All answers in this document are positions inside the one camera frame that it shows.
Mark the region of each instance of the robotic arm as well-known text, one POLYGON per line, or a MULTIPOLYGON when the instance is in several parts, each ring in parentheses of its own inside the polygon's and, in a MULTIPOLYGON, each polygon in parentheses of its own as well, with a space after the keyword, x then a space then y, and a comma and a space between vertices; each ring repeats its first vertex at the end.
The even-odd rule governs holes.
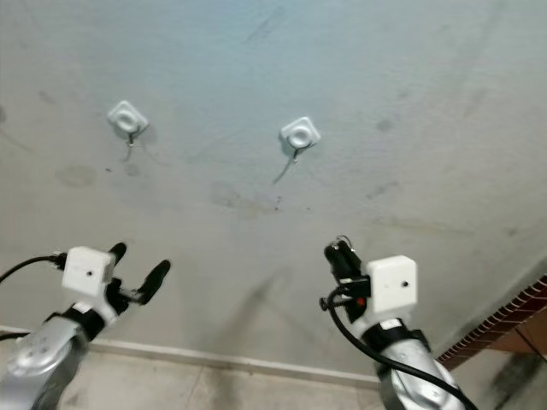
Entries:
POLYGON ((406 256, 363 265, 347 237, 326 246, 338 287, 320 299, 335 325, 363 353, 376 360, 380 394, 387 410, 476 410, 454 378, 433 359, 421 331, 404 321, 417 303, 417 268, 406 256), (344 307, 348 330, 336 313, 344 307))
POLYGON ((156 266, 137 290, 121 287, 113 271, 125 253, 126 245, 118 243, 109 252, 78 247, 59 255, 62 286, 77 302, 19 341, 0 380, 0 410, 55 410, 89 343, 113 326, 129 303, 145 305, 160 289, 169 261, 156 266))

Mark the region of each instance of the black cable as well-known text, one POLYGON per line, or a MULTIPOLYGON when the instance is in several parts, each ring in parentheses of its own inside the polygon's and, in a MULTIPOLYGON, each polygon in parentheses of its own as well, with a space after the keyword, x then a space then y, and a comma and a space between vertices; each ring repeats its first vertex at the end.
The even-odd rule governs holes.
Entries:
POLYGON ((519 331, 518 328, 515 328, 515 331, 516 331, 517 334, 521 337, 521 339, 524 341, 524 343, 526 343, 526 344, 528 345, 528 347, 533 351, 533 353, 537 354, 539 357, 541 357, 541 359, 542 359, 545 363, 547 363, 547 359, 545 359, 545 356, 542 355, 542 353, 539 351, 539 349, 536 348, 536 346, 535 346, 532 342, 530 342, 530 340, 529 340, 526 336, 524 336, 524 335, 522 334, 522 332, 519 331))
POLYGON ((0 283, 2 283, 5 279, 7 279, 9 276, 11 276, 14 272, 18 271, 22 267, 26 267, 27 265, 31 265, 32 263, 41 262, 41 261, 55 262, 56 261, 56 256, 55 255, 37 256, 37 257, 31 258, 27 261, 18 263, 17 265, 15 265, 14 267, 12 267, 11 269, 9 269, 7 272, 3 273, 0 276, 0 283))
POLYGON ((351 334, 350 331, 344 326, 342 323, 342 320, 340 320, 338 314, 336 313, 336 308, 333 306, 334 298, 338 295, 342 295, 343 291, 340 288, 335 289, 326 299, 326 305, 328 306, 328 311, 331 314, 332 321, 338 327, 340 332, 345 336, 346 339, 350 341, 351 344, 353 344, 356 348, 361 350, 364 354, 366 354, 368 357, 370 357, 372 360, 375 360, 379 362, 380 364, 384 366, 388 366, 393 370, 397 370, 399 372, 407 373, 411 376, 414 376, 416 378, 420 378, 422 380, 425 380, 426 382, 429 382, 431 384, 436 385, 440 389, 445 390, 446 392, 453 395, 456 399, 461 401, 466 408, 469 410, 479 410, 471 400, 468 399, 466 395, 463 394, 461 390, 458 388, 446 383, 444 380, 441 380, 440 378, 436 378, 435 376, 423 372, 422 370, 416 369, 415 367, 405 365, 403 363, 400 363, 396 360, 392 360, 388 357, 385 357, 384 355, 375 352, 369 346, 367 346, 365 343, 361 342, 359 339, 357 339, 355 336, 351 334))
POLYGON ((28 335, 27 332, 16 332, 16 333, 4 333, 3 335, 0 335, 0 342, 2 340, 9 340, 9 339, 18 339, 19 337, 25 337, 28 335))

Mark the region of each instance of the wall hook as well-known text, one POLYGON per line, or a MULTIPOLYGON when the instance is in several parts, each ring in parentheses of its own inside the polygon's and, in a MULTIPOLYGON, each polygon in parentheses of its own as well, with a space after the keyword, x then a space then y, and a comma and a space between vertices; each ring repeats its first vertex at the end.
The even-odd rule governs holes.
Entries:
POLYGON ((122 101, 109 112, 109 122, 119 137, 127 138, 129 149, 135 138, 149 125, 149 121, 130 102, 122 101))
POLYGON ((321 135, 308 117, 293 121, 281 129, 281 137, 294 149, 292 163, 298 162, 298 157, 321 139, 321 135))

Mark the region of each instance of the tiled floor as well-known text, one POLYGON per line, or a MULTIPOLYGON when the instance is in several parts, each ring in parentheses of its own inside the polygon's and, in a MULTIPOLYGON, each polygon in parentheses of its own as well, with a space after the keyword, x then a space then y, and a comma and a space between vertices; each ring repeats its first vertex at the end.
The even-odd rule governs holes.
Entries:
MULTIPOLYGON (((11 342, 0 346, 4 369, 11 342)), ((376 391, 91 353, 61 410, 379 410, 376 391)))
POLYGON ((533 354, 483 350, 452 374, 480 410, 547 408, 547 366, 533 354))

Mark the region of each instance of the gray concrete wall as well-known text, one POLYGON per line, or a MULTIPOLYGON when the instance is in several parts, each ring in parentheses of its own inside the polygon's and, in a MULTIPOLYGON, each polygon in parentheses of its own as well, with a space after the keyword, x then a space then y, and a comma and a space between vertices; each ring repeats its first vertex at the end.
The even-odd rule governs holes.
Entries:
MULTIPOLYGON (((0 261, 125 240, 129 284, 174 269, 109 337, 372 373, 317 298, 323 246, 420 267, 437 350, 544 257, 547 3, 0 2, 0 261), (151 128, 130 158, 105 121, 151 128), (277 132, 323 140, 287 163, 277 132)), ((0 323, 64 305, 0 289, 0 323)))
MULTIPOLYGON (((0 377, 14 344, 0 345, 0 377)), ((59 410, 380 410, 374 389, 90 353, 59 410)))

